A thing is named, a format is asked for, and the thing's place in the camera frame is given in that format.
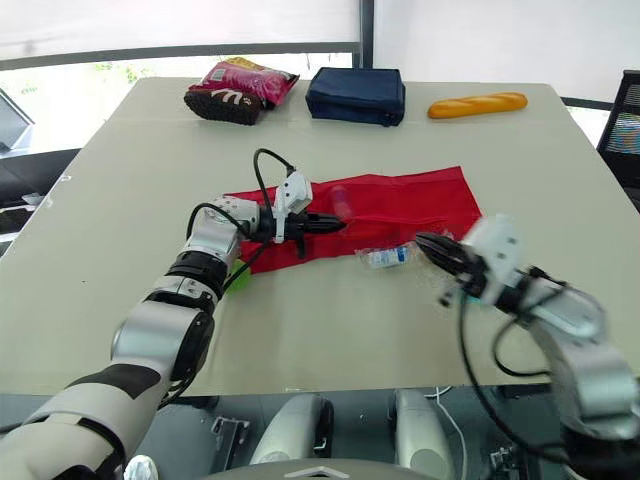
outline white robotic arm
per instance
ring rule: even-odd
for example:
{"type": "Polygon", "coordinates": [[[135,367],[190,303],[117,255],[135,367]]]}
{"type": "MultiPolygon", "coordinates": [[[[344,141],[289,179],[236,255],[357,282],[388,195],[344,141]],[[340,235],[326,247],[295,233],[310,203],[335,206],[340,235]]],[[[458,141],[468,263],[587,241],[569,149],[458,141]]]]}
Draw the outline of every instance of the white robotic arm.
{"type": "MultiPolygon", "coordinates": [[[[461,289],[465,296],[514,315],[514,324],[526,328],[541,348],[564,426],[567,457],[563,463],[589,479],[639,478],[638,385],[609,340],[599,303],[538,268],[518,270],[520,241],[507,217],[479,220],[460,243],[430,233],[419,234],[416,240],[436,265],[456,276],[456,288],[446,292],[441,303],[448,306],[461,289]]],[[[462,327],[461,338],[464,347],[462,327]]],[[[468,362],[464,349],[462,353],[468,362]]],[[[520,440],[515,434],[511,438],[520,440]]],[[[561,460],[552,454],[543,458],[561,460]]]]}
{"type": "Polygon", "coordinates": [[[303,245],[305,233],[344,227],[337,217],[305,211],[311,190],[299,172],[288,171],[278,192],[277,221],[265,205],[235,197],[196,207],[185,246],[116,332],[107,367],[72,382],[2,439],[3,478],[118,477],[156,410],[186,390],[202,367],[240,243],[266,246],[277,230],[277,240],[303,245]]]}

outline navy blue bag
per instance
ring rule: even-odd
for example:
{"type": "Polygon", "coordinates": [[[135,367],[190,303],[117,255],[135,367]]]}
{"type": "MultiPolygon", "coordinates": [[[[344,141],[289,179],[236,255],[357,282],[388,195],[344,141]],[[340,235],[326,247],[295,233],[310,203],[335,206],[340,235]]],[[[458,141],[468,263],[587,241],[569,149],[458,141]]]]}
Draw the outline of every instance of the navy blue bag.
{"type": "Polygon", "coordinates": [[[313,118],[388,127],[402,121],[404,97],[398,70],[323,67],[305,98],[313,118]]]}

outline snack bag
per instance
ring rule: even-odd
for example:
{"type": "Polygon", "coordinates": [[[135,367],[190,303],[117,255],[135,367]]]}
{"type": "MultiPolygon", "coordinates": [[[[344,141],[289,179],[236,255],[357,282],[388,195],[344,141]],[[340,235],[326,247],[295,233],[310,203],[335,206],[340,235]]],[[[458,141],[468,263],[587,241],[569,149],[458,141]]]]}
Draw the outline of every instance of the snack bag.
{"type": "Polygon", "coordinates": [[[272,70],[246,58],[233,57],[218,62],[207,75],[189,90],[232,89],[258,96],[266,108],[280,105],[300,78],[299,75],[272,70]]]}

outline black cable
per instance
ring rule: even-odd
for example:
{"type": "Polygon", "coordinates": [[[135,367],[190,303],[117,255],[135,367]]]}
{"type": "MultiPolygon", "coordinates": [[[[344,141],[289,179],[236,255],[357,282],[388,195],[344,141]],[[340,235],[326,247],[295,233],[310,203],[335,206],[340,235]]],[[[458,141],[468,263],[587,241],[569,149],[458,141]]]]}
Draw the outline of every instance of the black cable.
{"type": "Polygon", "coordinates": [[[21,425],[22,425],[21,423],[10,423],[8,425],[3,425],[0,427],[0,435],[5,435],[11,432],[12,430],[15,430],[21,425]]]}
{"type": "Polygon", "coordinates": [[[172,403],[174,400],[176,400],[180,395],[182,395],[184,391],[187,388],[189,388],[189,385],[191,385],[191,383],[195,378],[196,378],[196,374],[193,373],[192,375],[187,377],[185,380],[182,380],[181,382],[179,382],[178,385],[176,385],[175,387],[171,387],[169,391],[174,390],[174,393],[171,395],[167,395],[165,398],[162,399],[162,401],[160,402],[160,405],[158,405],[158,410],[163,409],[164,407],[172,403]]]}
{"type": "Polygon", "coordinates": [[[507,375],[509,375],[511,377],[527,378],[527,377],[537,377],[537,376],[540,376],[540,375],[551,375],[551,372],[549,370],[535,370],[535,371],[531,371],[531,372],[517,372],[515,370],[510,369],[504,363],[502,363],[502,361],[500,361],[500,358],[498,357],[498,348],[500,347],[500,343],[502,342],[502,340],[506,336],[506,334],[514,326],[516,326],[518,323],[519,323],[519,318],[518,317],[512,318],[507,323],[505,323],[500,328],[500,330],[498,330],[498,333],[493,338],[493,344],[491,345],[491,354],[493,356],[493,363],[496,364],[496,366],[500,369],[500,371],[502,373],[506,373],[507,375]]]}
{"type": "Polygon", "coordinates": [[[251,257],[249,257],[247,259],[247,261],[245,262],[244,265],[242,265],[238,270],[236,270],[233,275],[231,275],[226,282],[224,282],[224,287],[223,290],[226,292],[227,289],[231,286],[231,284],[233,282],[235,282],[238,277],[240,275],[242,275],[244,273],[244,271],[249,268],[257,259],[258,257],[262,254],[262,252],[265,251],[265,249],[269,246],[269,238],[267,238],[264,242],[262,242],[262,244],[258,247],[258,249],[253,252],[253,255],[251,255],[251,257]]]}
{"type": "Polygon", "coordinates": [[[235,218],[233,218],[229,213],[225,212],[222,208],[218,207],[217,205],[214,205],[213,203],[204,202],[196,205],[195,208],[191,211],[191,216],[189,217],[189,223],[187,224],[187,240],[189,240],[189,237],[193,232],[193,223],[195,222],[196,217],[198,216],[198,212],[203,208],[210,208],[211,210],[215,210],[224,218],[229,220],[229,222],[235,225],[235,227],[240,231],[240,233],[242,233],[242,235],[244,235],[245,238],[249,238],[250,234],[249,232],[247,232],[247,229],[244,228],[244,226],[242,226],[242,224],[238,222],[235,218]]]}
{"type": "MultiPolygon", "coordinates": [[[[547,301],[544,298],[541,302],[536,302],[536,304],[531,307],[525,309],[523,313],[528,313],[530,310],[539,306],[544,301],[547,301]]],[[[462,291],[460,296],[460,309],[458,311],[458,343],[460,346],[460,353],[462,355],[462,362],[464,364],[465,371],[469,377],[471,382],[471,386],[473,388],[476,397],[480,401],[480,404],[484,408],[485,412],[489,418],[496,424],[496,426],[504,433],[509,440],[515,443],[522,450],[527,452],[530,455],[534,455],[536,457],[540,457],[551,463],[558,463],[561,465],[571,465],[572,467],[584,468],[584,469],[605,469],[605,468],[615,468],[620,469],[625,466],[631,467],[634,466],[638,461],[640,461],[640,455],[628,455],[623,458],[609,458],[609,459],[571,459],[567,458],[564,455],[557,455],[554,453],[547,452],[546,449],[537,447],[536,445],[532,445],[526,440],[524,440],[520,435],[515,433],[511,428],[500,418],[498,412],[493,408],[485,394],[482,392],[480,384],[478,383],[478,378],[476,377],[475,372],[473,371],[473,367],[471,366],[471,360],[469,359],[469,351],[467,349],[467,341],[465,338],[465,323],[466,323],[466,310],[467,310],[467,293],[462,291]]]]}
{"type": "MultiPolygon", "coordinates": [[[[262,199],[263,199],[264,205],[265,205],[265,207],[267,209],[267,214],[269,215],[269,222],[271,223],[272,228],[273,228],[273,222],[274,222],[273,209],[271,208],[271,202],[269,200],[269,194],[267,193],[267,188],[264,186],[264,180],[262,179],[262,173],[260,173],[260,165],[258,164],[258,161],[260,159],[260,154],[261,153],[267,154],[267,155],[275,158],[282,165],[284,165],[285,168],[287,169],[287,176],[289,176],[291,174],[291,172],[295,171],[295,167],[293,165],[291,165],[289,162],[287,162],[280,155],[278,155],[277,153],[275,153],[275,152],[273,152],[273,151],[271,151],[271,150],[269,150],[267,148],[259,148],[253,154],[253,170],[254,170],[254,172],[256,174],[256,180],[258,181],[258,185],[260,187],[260,191],[262,192],[262,199]]],[[[224,284],[224,287],[223,287],[224,291],[227,291],[227,289],[231,286],[231,284],[233,282],[235,282],[238,279],[238,277],[245,272],[245,270],[247,270],[249,267],[251,267],[251,265],[262,254],[262,252],[264,252],[265,249],[269,246],[269,242],[270,241],[271,241],[270,238],[267,237],[265,239],[265,241],[262,242],[262,245],[260,245],[260,247],[258,247],[258,249],[253,253],[253,255],[246,261],[246,263],[244,265],[242,265],[238,270],[236,270],[234,272],[234,274],[231,275],[231,277],[229,277],[229,279],[224,284]]]]}
{"type": "Polygon", "coordinates": [[[273,221],[273,210],[271,209],[271,202],[269,201],[269,194],[267,193],[267,189],[264,186],[264,181],[262,180],[262,174],[260,173],[260,167],[258,165],[258,160],[260,159],[260,154],[265,153],[270,155],[271,157],[278,160],[281,164],[285,166],[287,169],[287,176],[291,174],[291,172],[295,171],[295,167],[287,162],[284,158],[278,155],[275,152],[267,148],[259,148],[253,154],[253,170],[256,173],[256,179],[258,180],[258,185],[260,186],[260,191],[262,192],[262,199],[264,200],[264,206],[267,208],[267,213],[269,213],[269,218],[273,221]]]}
{"type": "Polygon", "coordinates": [[[505,373],[511,377],[517,377],[517,378],[528,378],[528,377],[538,377],[540,375],[551,375],[551,372],[549,370],[535,370],[532,372],[517,372],[515,370],[512,370],[511,368],[507,367],[504,363],[502,363],[498,355],[498,349],[500,348],[500,343],[502,342],[504,337],[514,326],[518,324],[526,323],[528,321],[524,317],[526,317],[529,313],[531,313],[531,311],[534,308],[539,307],[540,305],[543,305],[549,302],[550,300],[556,298],[567,289],[566,282],[556,282],[556,284],[560,288],[556,288],[553,292],[549,293],[548,295],[545,295],[537,302],[534,302],[524,310],[518,312],[518,314],[514,318],[509,320],[509,322],[504,324],[500,328],[500,330],[498,330],[498,333],[493,338],[493,343],[491,345],[491,354],[493,356],[493,362],[496,364],[496,366],[500,369],[502,373],[505,373]]]}

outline chair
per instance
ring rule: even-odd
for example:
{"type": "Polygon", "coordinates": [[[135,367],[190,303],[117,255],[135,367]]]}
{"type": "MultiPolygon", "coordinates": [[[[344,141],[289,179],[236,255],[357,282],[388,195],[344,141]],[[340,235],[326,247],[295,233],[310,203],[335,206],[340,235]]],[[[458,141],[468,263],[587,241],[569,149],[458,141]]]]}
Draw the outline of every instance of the chair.
{"type": "Polygon", "coordinates": [[[640,212],[640,71],[624,71],[598,153],[640,212]]]}

